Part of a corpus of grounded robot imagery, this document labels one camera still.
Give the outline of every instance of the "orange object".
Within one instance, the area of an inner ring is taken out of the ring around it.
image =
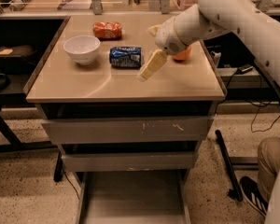
[[[94,35],[99,39],[121,38],[121,24],[119,22],[95,22]]]
[[[191,45],[189,45],[187,49],[174,55],[173,59],[175,59],[176,61],[185,61],[188,58],[188,56],[190,55],[191,49],[192,49],[192,47],[191,47]]]

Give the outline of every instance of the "can label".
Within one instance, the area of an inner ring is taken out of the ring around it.
[[[94,35],[99,39],[121,38],[121,24],[119,22],[95,22]]]
[[[110,50],[109,61],[114,67],[140,68],[144,63],[143,50],[138,47],[114,47]]]

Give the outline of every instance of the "blue can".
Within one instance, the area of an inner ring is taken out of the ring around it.
[[[114,47],[110,50],[109,61],[113,67],[140,68],[144,63],[144,52],[138,47]]]

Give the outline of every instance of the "bottom shelf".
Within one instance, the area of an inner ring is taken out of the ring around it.
[[[178,171],[85,173],[77,223],[190,224]]]

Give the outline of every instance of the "gray drawer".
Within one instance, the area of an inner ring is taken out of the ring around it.
[[[85,173],[76,224],[190,224],[178,171]]]
[[[191,169],[197,151],[62,155],[71,172]]]
[[[212,116],[123,119],[50,119],[42,125],[53,144],[203,140]]]

